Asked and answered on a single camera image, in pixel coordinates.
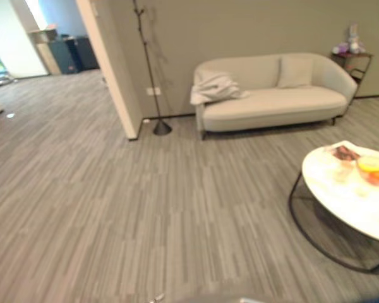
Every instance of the coffee table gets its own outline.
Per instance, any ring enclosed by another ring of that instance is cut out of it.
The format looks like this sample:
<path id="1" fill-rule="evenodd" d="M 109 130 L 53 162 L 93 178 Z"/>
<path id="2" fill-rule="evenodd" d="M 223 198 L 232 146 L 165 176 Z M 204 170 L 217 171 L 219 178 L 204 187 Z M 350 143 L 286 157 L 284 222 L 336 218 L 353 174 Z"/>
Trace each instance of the coffee table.
<path id="1" fill-rule="evenodd" d="M 360 155 L 379 157 L 379 151 L 361 148 L 348 141 L 333 145 L 344 145 Z M 294 211 L 294 192 L 303 177 L 310 192 L 333 216 L 360 233 L 379 241 L 379 186 L 366 182 L 355 167 L 343 180 L 335 177 L 340 169 L 340 160 L 331 155 L 328 148 L 321 147 L 311 151 L 303 160 L 301 172 L 289 195 L 291 215 L 298 229 L 306 239 L 332 261 L 361 273 L 379 274 L 379 263 L 371 268 L 354 266 L 331 255 L 315 242 L 300 224 Z"/>

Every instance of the dark cabinet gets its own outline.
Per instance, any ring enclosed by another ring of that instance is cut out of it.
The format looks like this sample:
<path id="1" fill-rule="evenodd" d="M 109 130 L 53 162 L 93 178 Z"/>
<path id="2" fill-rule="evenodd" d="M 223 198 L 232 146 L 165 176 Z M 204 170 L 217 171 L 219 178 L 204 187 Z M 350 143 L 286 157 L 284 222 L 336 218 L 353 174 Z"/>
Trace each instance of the dark cabinet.
<path id="1" fill-rule="evenodd" d="M 87 37 L 75 38 L 75 47 L 80 61 L 83 64 L 83 69 L 99 68 L 90 40 Z"/>
<path id="2" fill-rule="evenodd" d="M 49 42 L 49 48 L 62 74 L 74 74 L 83 70 L 83 64 L 75 47 L 71 47 L 73 44 L 73 40 Z"/>

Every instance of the blanket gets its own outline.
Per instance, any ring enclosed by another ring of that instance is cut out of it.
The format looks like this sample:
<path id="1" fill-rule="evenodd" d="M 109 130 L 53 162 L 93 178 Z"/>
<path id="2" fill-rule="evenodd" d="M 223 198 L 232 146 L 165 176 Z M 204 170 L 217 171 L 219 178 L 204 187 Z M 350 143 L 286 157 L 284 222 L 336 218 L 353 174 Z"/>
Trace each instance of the blanket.
<path id="1" fill-rule="evenodd" d="M 203 70 L 198 72 L 197 77 L 200 81 L 192 87 L 192 105 L 245 98 L 250 95 L 249 92 L 240 89 L 229 73 Z"/>

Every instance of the white wall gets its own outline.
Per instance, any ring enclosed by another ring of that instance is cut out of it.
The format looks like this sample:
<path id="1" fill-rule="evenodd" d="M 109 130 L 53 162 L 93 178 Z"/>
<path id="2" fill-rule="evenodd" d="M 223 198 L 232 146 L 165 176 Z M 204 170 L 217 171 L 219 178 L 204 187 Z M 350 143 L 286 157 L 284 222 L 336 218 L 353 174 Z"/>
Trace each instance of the white wall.
<path id="1" fill-rule="evenodd" d="M 47 74 L 10 0 L 0 0 L 0 59 L 16 78 Z"/>
<path id="2" fill-rule="evenodd" d="M 143 113 L 128 73 L 121 42 L 114 39 L 116 28 L 109 12 L 108 0 L 94 0 L 93 3 L 91 0 L 77 0 L 77 5 L 125 135 L 128 139 L 137 139 Z"/>
<path id="3" fill-rule="evenodd" d="M 13 5 L 15 13 L 18 16 L 18 19 L 23 25 L 24 30 L 27 33 L 40 29 L 25 0 L 10 0 L 10 2 Z"/>

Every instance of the wall outlet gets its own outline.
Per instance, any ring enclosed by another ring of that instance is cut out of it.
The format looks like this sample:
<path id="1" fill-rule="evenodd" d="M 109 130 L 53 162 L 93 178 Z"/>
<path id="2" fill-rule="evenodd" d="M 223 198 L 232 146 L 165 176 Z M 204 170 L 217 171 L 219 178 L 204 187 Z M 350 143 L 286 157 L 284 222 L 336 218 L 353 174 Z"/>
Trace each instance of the wall outlet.
<path id="1" fill-rule="evenodd" d="M 148 87 L 146 89 L 146 92 L 147 92 L 148 96 L 154 96 L 154 92 L 153 92 L 153 88 L 152 87 Z M 162 94 L 162 91 L 161 91 L 160 87 L 155 87 L 155 92 L 156 92 L 156 96 L 160 96 Z"/>

